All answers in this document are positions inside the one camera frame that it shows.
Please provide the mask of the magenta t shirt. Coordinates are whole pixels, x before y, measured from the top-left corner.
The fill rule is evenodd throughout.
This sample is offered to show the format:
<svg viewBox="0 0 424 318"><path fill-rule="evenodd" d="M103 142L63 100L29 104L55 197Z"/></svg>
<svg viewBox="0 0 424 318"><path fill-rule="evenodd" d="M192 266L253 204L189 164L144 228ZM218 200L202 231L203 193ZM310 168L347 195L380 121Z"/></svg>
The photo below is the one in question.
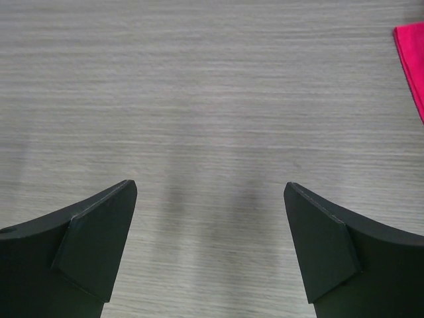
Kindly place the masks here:
<svg viewBox="0 0 424 318"><path fill-rule="evenodd" d="M393 36L412 98L423 121L423 21L396 26Z"/></svg>

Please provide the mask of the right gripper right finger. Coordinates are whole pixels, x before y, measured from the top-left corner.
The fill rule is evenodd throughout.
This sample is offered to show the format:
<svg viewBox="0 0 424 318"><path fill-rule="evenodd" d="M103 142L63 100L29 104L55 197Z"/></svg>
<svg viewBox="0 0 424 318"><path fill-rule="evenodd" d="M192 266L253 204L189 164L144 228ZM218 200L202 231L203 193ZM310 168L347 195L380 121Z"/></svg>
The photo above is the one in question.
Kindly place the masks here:
<svg viewBox="0 0 424 318"><path fill-rule="evenodd" d="M286 214L317 317L422 317L423 236L355 213L294 182Z"/></svg>

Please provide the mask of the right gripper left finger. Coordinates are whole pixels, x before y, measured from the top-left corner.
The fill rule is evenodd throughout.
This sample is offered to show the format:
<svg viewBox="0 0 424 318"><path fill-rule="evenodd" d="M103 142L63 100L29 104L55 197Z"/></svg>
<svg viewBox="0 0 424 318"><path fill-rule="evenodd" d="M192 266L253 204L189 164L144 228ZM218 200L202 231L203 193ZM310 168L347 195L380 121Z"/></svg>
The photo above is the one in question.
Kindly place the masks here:
<svg viewBox="0 0 424 318"><path fill-rule="evenodd" d="M2 317L100 317L135 209L133 180L1 229Z"/></svg>

